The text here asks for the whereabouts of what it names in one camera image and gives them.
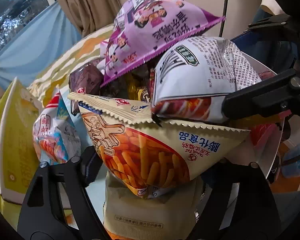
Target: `yellow bag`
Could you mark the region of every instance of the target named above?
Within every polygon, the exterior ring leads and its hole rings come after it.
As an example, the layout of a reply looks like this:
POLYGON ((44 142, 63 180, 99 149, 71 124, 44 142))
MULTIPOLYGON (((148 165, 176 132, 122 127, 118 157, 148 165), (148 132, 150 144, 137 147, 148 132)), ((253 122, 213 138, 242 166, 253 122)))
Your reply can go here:
POLYGON ((0 212, 15 229, 20 204, 39 163, 32 125, 41 110, 42 104, 16 78, 0 100, 0 212))

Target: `screw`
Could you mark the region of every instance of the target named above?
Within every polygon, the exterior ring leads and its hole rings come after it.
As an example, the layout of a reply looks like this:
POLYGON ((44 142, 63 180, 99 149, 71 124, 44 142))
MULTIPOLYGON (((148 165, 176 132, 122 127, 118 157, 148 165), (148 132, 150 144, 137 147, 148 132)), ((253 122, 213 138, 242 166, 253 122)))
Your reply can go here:
POLYGON ((285 110, 287 107, 288 107, 288 102, 287 101, 284 101, 280 104, 280 107, 285 110))
POLYGON ((40 168, 44 168, 44 167, 46 167, 46 166, 48 166, 48 162, 41 162, 41 163, 39 164, 39 167, 40 167, 40 168))
POLYGON ((300 78, 299 77, 293 77, 290 79, 290 83, 293 87, 299 88, 300 87, 300 78))
POLYGON ((252 168, 254 168, 254 169, 259 168, 258 163, 255 163, 255 162, 250 163, 250 166, 251 166, 252 168))
POLYGON ((79 156, 73 156, 73 157, 71 158, 71 162, 72 162, 72 163, 77 163, 78 161, 80 161, 80 157, 79 157, 79 156))

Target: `black cable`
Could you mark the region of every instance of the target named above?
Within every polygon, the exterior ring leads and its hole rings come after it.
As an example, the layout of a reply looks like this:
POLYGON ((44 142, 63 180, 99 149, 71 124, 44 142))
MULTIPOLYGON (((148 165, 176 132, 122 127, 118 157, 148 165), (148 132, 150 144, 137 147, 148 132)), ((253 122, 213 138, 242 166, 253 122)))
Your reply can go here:
MULTIPOLYGON (((225 0, 224 3, 223 3, 223 14, 222 14, 224 17, 225 17, 226 14, 227 14, 227 8, 228 8, 228 0, 225 0)), ((225 21, 223 21, 223 22, 221 23, 220 32, 219 32, 219 37, 222 37, 224 26, 225 26, 225 21)))

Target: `tree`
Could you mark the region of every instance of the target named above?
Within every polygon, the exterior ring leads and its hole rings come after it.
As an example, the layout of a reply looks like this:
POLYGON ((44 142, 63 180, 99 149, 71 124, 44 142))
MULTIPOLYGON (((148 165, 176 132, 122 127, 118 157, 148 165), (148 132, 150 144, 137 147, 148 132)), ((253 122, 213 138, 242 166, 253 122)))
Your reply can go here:
POLYGON ((48 6, 47 0, 0 0, 0 50, 48 6))

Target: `chip bag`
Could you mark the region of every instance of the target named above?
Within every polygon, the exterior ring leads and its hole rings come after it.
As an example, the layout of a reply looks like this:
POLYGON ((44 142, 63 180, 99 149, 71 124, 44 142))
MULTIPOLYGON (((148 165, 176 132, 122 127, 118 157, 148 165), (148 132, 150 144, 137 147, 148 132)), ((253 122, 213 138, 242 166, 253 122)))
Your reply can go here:
POLYGON ((81 155, 81 142, 60 92, 33 125, 33 143, 40 162, 65 163, 81 155))
POLYGON ((199 122, 154 123, 150 103, 70 93, 106 166, 137 196, 190 181, 239 145, 249 130, 199 122))
POLYGON ((169 118, 223 123, 225 95, 261 82, 231 41, 204 35, 171 47, 155 68, 153 112, 169 118))
POLYGON ((183 0, 128 0, 119 15, 106 50, 102 86, 224 19, 183 0))

